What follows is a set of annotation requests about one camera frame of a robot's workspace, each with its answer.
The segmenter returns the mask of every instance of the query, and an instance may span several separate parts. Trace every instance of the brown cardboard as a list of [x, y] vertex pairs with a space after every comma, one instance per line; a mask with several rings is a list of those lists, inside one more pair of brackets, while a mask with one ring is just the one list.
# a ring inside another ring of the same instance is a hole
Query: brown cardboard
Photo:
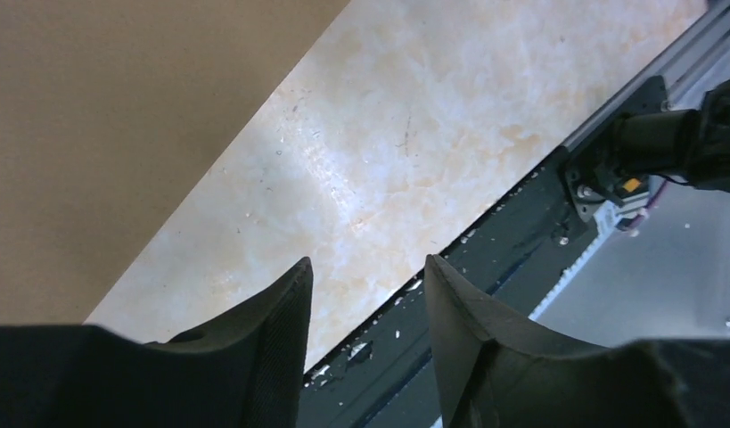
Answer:
[[0, 0], [0, 323], [82, 322], [346, 0]]

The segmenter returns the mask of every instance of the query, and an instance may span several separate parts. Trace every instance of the marble-patterned surface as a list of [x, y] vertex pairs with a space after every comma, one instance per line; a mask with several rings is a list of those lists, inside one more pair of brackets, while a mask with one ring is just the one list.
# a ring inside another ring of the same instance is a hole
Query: marble-patterned surface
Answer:
[[309, 255], [310, 366], [705, 7], [352, 0], [88, 322], [165, 341]]

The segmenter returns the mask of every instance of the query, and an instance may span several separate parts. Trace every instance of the gray floor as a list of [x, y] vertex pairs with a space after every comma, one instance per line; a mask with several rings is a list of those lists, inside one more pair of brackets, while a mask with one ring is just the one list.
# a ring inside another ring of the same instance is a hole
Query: gray floor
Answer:
[[670, 185], [631, 236], [615, 233], [540, 316], [579, 339], [730, 335], [730, 194]]

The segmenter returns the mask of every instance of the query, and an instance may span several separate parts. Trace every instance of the floor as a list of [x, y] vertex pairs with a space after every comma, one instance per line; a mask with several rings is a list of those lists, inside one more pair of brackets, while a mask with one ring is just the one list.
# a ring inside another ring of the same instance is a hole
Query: floor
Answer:
[[87, 322], [165, 341], [308, 255], [310, 367], [705, 8], [352, 0]]

